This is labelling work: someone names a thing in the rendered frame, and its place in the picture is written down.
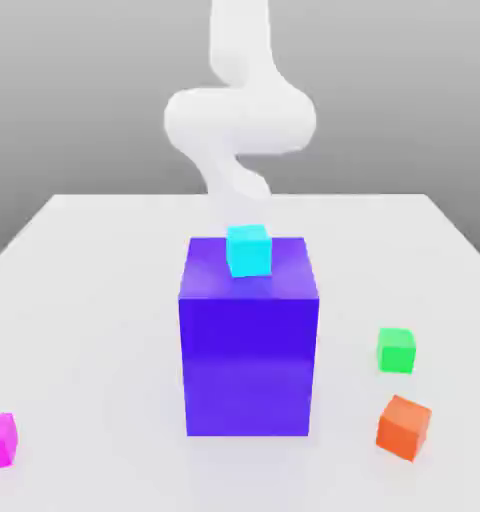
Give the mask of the small cyan cube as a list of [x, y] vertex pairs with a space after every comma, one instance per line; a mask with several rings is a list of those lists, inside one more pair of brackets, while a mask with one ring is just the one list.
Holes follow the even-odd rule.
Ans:
[[269, 276], [272, 272], [272, 238], [263, 224], [227, 229], [226, 260], [234, 278]]

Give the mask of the small green cube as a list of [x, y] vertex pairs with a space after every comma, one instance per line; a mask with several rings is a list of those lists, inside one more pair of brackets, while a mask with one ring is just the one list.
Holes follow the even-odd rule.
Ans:
[[379, 330], [377, 362], [382, 372], [411, 374], [416, 342], [409, 329], [384, 327]]

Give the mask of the small orange cube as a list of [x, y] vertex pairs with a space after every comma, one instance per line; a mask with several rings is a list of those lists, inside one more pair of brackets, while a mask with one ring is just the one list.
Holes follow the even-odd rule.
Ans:
[[431, 416], [429, 408], [394, 395], [379, 418], [376, 445], [413, 462], [426, 439]]

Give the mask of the large purple box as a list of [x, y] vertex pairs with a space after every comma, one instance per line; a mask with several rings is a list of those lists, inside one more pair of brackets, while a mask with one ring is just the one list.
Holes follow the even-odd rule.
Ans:
[[305, 241], [274, 239], [270, 276], [234, 278], [224, 239], [191, 239], [178, 305], [188, 435], [307, 435], [319, 294]]

